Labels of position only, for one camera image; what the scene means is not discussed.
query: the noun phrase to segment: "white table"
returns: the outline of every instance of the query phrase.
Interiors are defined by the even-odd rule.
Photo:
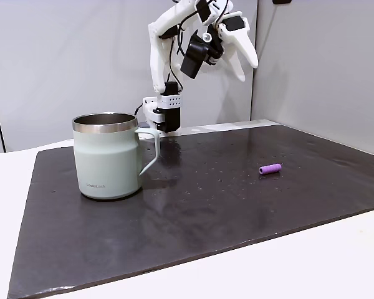
[[[277,125],[185,128],[173,135]],[[0,298],[6,298],[38,151],[0,154]],[[374,211],[175,267],[53,298],[374,298]]]

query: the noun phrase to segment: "light green mug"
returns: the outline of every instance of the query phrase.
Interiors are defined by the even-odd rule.
[[[138,128],[126,113],[98,113],[72,120],[80,192],[94,199],[117,199],[141,187],[141,175],[160,155],[158,131]],[[139,133],[155,139],[155,158],[142,169]]]

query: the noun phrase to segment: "purple cylinder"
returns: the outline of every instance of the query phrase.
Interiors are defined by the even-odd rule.
[[[273,165],[267,165],[262,166],[259,168],[259,173],[261,175],[269,174],[269,173],[278,173],[281,170],[281,164],[273,164]]]

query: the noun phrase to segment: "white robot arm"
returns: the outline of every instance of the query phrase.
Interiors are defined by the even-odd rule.
[[[151,42],[151,75],[157,97],[143,99],[143,110],[150,127],[164,132],[180,127],[180,108],[183,105],[182,73],[195,78],[203,62],[215,65],[223,58],[235,76],[245,81],[237,56],[239,49],[252,67],[258,61],[248,37],[249,23],[241,12],[230,13],[230,0],[180,0],[160,18],[148,25]],[[191,36],[187,51],[181,48],[183,31],[188,23],[198,18],[207,31],[199,37],[198,30]],[[179,52],[183,55],[181,62]],[[169,67],[165,81],[165,67]],[[170,81],[170,73],[176,80]]]

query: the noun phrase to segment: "stainless steel mug rim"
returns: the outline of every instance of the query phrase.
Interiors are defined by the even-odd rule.
[[[116,112],[87,114],[72,120],[72,128],[79,133],[116,133],[136,128],[137,125],[136,116]]]

